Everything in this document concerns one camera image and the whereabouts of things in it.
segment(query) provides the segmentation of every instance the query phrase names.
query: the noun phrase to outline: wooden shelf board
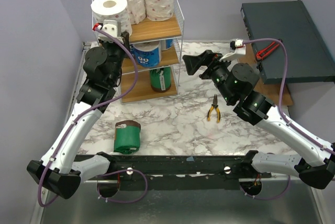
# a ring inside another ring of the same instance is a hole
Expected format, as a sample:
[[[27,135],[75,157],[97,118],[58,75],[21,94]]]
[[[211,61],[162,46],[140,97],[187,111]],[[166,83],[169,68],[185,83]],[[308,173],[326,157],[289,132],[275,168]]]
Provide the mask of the wooden shelf board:
[[[168,65],[177,64],[177,63],[179,63],[178,55],[177,55],[177,53],[174,49],[174,46],[172,46],[168,50],[162,51],[161,62],[153,68],[155,69],[157,67],[168,66]],[[139,71],[152,69],[152,68],[142,67],[139,64],[137,65],[137,68],[138,68]],[[132,65],[131,60],[130,59],[124,59],[123,64],[122,64],[122,73],[126,74],[126,73],[131,73],[133,71],[134,71],[134,66]]]
[[[254,65],[256,63],[255,55],[252,51],[250,44],[247,45],[247,52],[245,54],[245,57],[239,58],[239,62],[248,63],[250,65]],[[280,86],[280,84],[264,84],[262,79],[260,79],[255,87],[255,91],[262,93],[263,95],[271,99],[276,105],[278,105]],[[284,88],[282,104],[286,106],[293,105],[292,98],[286,86]]]
[[[145,18],[139,24],[131,25],[131,28],[130,43],[179,37],[182,35],[176,15],[165,21],[151,21]]]
[[[122,75],[121,93],[124,93],[133,83],[135,74]],[[122,103],[131,103],[158,97],[177,95],[173,73],[171,73],[171,88],[167,92],[155,92],[150,85],[149,71],[138,73],[138,81],[130,93],[122,98]]]

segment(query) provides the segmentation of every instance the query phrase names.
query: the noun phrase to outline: red tool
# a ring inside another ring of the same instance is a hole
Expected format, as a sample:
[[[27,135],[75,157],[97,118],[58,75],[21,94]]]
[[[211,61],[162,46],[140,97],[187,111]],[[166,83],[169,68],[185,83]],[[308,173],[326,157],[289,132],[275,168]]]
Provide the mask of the red tool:
[[[269,46],[266,48],[260,50],[256,54],[256,59],[257,61],[262,61],[266,57],[268,57],[273,51],[275,51],[279,47],[279,43],[277,42],[272,42]]]

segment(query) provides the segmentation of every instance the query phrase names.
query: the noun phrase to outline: yellow handle pliers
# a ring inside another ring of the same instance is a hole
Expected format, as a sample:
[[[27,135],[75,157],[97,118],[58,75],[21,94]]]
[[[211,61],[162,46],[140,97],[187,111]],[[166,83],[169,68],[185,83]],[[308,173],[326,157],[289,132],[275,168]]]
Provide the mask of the yellow handle pliers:
[[[216,123],[219,123],[220,120],[221,120],[221,113],[220,113],[220,110],[219,110],[219,106],[218,106],[218,95],[214,95],[214,98],[213,98],[213,103],[207,113],[207,121],[210,121],[210,114],[213,110],[216,110],[217,114],[218,114],[218,118],[217,118],[217,121]]]

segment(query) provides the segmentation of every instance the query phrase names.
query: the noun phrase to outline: green roll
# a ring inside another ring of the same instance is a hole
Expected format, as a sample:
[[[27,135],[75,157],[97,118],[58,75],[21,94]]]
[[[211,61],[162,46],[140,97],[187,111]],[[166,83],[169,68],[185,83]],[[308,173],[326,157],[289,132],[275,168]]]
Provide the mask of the green roll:
[[[140,149],[141,125],[133,120],[115,124],[114,152],[132,154]]]
[[[151,88],[155,92],[166,92],[171,88],[171,68],[150,70]]]

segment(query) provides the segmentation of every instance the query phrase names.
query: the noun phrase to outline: marble table top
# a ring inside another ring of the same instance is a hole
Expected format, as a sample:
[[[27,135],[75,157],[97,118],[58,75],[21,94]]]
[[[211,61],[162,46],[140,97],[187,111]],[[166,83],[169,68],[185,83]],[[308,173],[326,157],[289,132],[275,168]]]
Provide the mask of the marble table top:
[[[206,49],[224,54],[229,51],[229,45],[183,43],[183,54],[196,55]],[[178,67],[174,67],[177,77]],[[112,153],[115,123],[123,120],[141,124],[141,148],[136,155],[243,155],[249,150],[294,153],[273,135],[238,118],[221,95],[218,96],[221,122],[216,123],[215,111],[208,122],[207,112],[213,96],[219,92],[212,81],[201,80],[199,74],[201,70],[188,76],[182,63],[178,95],[110,104],[87,135],[79,154]]]

